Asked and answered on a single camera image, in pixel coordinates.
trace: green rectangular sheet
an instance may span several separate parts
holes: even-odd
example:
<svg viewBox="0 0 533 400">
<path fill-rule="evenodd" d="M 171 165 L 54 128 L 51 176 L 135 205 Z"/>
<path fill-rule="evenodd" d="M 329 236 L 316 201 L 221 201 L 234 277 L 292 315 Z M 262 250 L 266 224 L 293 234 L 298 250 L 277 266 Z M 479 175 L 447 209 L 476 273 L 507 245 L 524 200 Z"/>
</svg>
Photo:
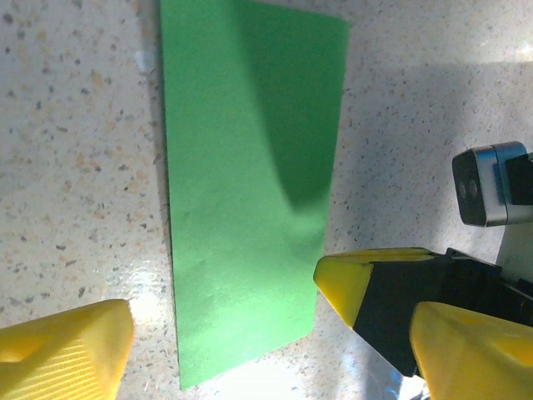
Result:
<svg viewBox="0 0 533 400">
<path fill-rule="evenodd" d="M 182 388 L 309 333 L 348 25 L 162 0 Z"/>
</svg>

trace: yellow plastic part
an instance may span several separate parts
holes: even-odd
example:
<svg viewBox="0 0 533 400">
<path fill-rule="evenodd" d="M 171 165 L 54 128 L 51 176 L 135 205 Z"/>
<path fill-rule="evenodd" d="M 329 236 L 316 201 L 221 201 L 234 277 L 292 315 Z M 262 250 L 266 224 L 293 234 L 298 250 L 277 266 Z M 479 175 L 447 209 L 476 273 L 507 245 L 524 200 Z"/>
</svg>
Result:
<svg viewBox="0 0 533 400">
<path fill-rule="evenodd" d="M 432 258 L 429 250 L 418 247 L 344 252 L 321 258 L 313 279 L 341 320 L 352 328 L 370 282 L 372 263 L 425 261 Z"/>
<path fill-rule="evenodd" d="M 411 345 L 431 400 L 533 399 L 533 328 L 421 302 Z"/>
<path fill-rule="evenodd" d="M 125 300 L 0 329 L 0 399 L 114 399 L 132 340 Z"/>
</svg>

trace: granite countertop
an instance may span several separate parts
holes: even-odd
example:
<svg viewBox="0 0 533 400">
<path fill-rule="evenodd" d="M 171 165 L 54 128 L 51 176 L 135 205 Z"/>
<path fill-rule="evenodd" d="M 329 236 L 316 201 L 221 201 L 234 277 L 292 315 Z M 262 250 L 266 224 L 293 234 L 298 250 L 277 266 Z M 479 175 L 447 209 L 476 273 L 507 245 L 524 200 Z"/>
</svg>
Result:
<svg viewBox="0 0 533 400">
<path fill-rule="evenodd" d="M 322 297 L 308 337 L 179 392 L 156 3 L 2 2 L 0 327 L 126 298 L 118 398 L 395 398 L 400 377 Z M 451 158 L 533 144 L 533 4 L 276 3 L 352 23 L 326 251 L 494 261 L 503 229 L 462 225 Z"/>
</svg>

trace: camera lens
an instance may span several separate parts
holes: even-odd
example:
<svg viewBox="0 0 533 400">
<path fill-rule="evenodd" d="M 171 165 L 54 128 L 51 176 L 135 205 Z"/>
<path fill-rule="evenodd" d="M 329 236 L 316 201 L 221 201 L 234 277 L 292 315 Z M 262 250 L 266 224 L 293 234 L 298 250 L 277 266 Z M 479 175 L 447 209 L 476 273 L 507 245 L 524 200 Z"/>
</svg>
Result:
<svg viewBox="0 0 533 400">
<path fill-rule="evenodd" d="M 473 198 L 477 197 L 477 183 L 474 180 L 470 181 L 470 184 L 468 185 L 468 192 Z"/>
<path fill-rule="evenodd" d="M 463 200 L 466 200 L 466 186 L 464 182 L 459 182 L 459 196 L 461 196 Z"/>
</svg>

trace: green paper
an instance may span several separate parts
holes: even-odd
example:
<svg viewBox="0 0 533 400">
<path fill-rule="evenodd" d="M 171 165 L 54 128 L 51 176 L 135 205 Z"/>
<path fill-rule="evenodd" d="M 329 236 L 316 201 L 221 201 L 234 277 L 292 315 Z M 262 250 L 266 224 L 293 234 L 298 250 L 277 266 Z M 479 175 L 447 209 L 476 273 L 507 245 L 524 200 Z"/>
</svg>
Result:
<svg viewBox="0 0 533 400">
<path fill-rule="evenodd" d="M 162 0 L 182 388 L 309 333 L 348 41 L 332 17 Z"/>
</svg>

